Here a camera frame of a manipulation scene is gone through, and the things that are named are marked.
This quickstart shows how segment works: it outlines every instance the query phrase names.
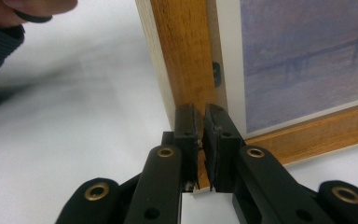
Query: white surface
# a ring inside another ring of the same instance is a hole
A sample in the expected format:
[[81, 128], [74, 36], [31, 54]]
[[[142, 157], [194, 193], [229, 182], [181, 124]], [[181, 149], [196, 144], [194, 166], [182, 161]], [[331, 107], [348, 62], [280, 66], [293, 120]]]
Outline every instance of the white surface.
[[[170, 129], [135, 4], [80, 1], [44, 25], [0, 70], [0, 223], [54, 223], [84, 182], [123, 183]], [[358, 186], [358, 149], [288, 169], [317, 189]], [[184, 195], [182, 223], [238, 223], [229, 194]]]
[[241, 3], [216, 0], [227, 92], [227, 109], [242, 136], [246, 132], [245, 83], [243, 76]]

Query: wooden board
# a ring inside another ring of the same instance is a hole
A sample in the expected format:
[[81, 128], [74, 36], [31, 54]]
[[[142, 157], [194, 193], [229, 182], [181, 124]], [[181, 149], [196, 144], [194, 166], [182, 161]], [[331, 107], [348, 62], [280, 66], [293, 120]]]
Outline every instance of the wooden board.
[[[137, 0], [170, 123], [174, 108], [193, 103], [200, 114], [216, 103], [207, 6], [200, 0]], [[358, 106], [247, 139], [288, 163], [358, 144]], [[201, 187], [209, 185], [202, 158]]]
[[174, 106], [216, 103], [205, 1], [137, 0], [170, 124]]

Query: wooden picture frame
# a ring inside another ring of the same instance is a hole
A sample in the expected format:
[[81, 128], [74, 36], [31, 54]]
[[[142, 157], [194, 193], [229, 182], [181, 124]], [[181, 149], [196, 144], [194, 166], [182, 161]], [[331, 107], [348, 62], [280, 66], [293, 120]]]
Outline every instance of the wooden picture frame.
[[[136, 0], [136, 3], [171, 125], [178, 105], [193, 103], [202, 115], [205, 104], [224, 102], [226, 96], [219, 92], [225, 90], [216, 89], [213, 84], [213, 61], [221, 62], [215, 0]], [[283, 164], [352, 146], [358, 144], [358, 106], [245, 142], [265, 147]], [[202, 164], [200, 182], [206, 187]]]

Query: black plastic part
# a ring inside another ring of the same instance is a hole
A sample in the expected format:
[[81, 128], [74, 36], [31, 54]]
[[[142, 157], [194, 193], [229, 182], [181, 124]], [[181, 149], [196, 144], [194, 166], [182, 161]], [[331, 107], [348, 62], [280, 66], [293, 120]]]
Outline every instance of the black plastic part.
[[246, 188], [239, 174], [236, 177], [232, 204], [240, 223], [258, 224], [261, 223], [261, 214], [252, 198], [251, 193]]
[[115, 214], [111, 223], [123, 223], [124, 218], [126, 217], [130, 208], [133, 193], [135, 192], [136, 186], [138, 185], [139, 178], [141, 178], [141, 174], [136, 175], [135, 177], [120, 185], [120, 199], [118, 204], [118, 209], [120, 212]]
[[162, 145], [173, 145], [173, 138], [174, 138], [173, 132], [163, 132], [161, 144]]
[[308, 195], [313, 199], [313, 200], [316, 200], [316, 196], [317, 196], [317, 192], [315, 192], [314, 190], [312, 189], [309, 189], [303, 185], [300, 185], [302, 187], [302, 189], [308, 193]]
[[355, 186], [342, 181], [327, 181], [319, 187], [316, 199], [336, 223], [358, 223], [358, 188]]
[[211, 189], [231, 193], [235, 185], [233, 159], [245, 142], [226, 110], [218, 105], [206, 105], [204, 130], [202, 147]]
[[220, 63], [213, 62], [212, 68], [213, 68], [214, 86], [220, 87], [220, 85], [222, 85], [222, 69], [220, 68]]
[[[252, 208], [258, 209], [262, 223], [334, 223], [264, 148], [243, 147], [235, 163], [239, 174], [237, 181], [242, 182], [243, 188], [236, 188], [234, 200], [254, 204]], [[252, 210], [244, 210], [241, 206], [235, 209], [244, 217], [253, 215]]]
[[51, 21], [51, 19], [53, 19], [52, 16], [48, 16], [48, 17], [37, 17], [37, 16], [32, 16], [32, 15], [28, 15], [26, 13], [20, 12], [18, 10], [14, 10], [14, 12], [16, 13], [16, 15], [20, 18], [22, 18], [25, 21], [30, 21], [30, 22], [34, 22], [34, 23], [44, 23], [44, 22], [48, 22]]
[[193, 191], [198, 183], [199, 136], [196, 125], [197, 111], [192, 104], [176, 108], [173, 145], [182, 151], [184, 191]]
[[174, 146], [153, 148], [124, 223], [180, 223], [182, 153]]
[[[88, 188], [98, 183], [107, 184], [106, 196], [96, 201], [85, 197]], [[81, 185], [62, 209], [57, 224], [106, 224], [121, 212], [117, 205], [119, 200], [118, 184], [110, 179], [96, 178]]]

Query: brass grommet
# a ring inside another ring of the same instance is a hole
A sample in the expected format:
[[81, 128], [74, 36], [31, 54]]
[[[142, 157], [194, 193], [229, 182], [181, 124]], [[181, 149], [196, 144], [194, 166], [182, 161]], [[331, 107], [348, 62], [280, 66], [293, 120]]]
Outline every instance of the brass grommet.
[[333, 194], [346, 203], [358, 204], [358, 193], [345, 187], [333, 187]]
[[258, 149], [258, 148], [249, 148], [248, 150], [246, 150], [246, 153], [251, 156], [251, 157], [255, 157], [255, 158], [263, 158], [266, 154]]
[[89, 187], [84, 197], [89, 201], [98, 201], [109, 193], [109, 185], [104, 182], [96, 183]]
[[158, 154], [160, 157], [167, 158], [167, 157], [173, 156], [173, 154], [175, 154], [175, 151], [173, 151], [172, 148], [165, 147], [165, 148], [160, 149], [160, 150], [157, 152], [157, 154]]

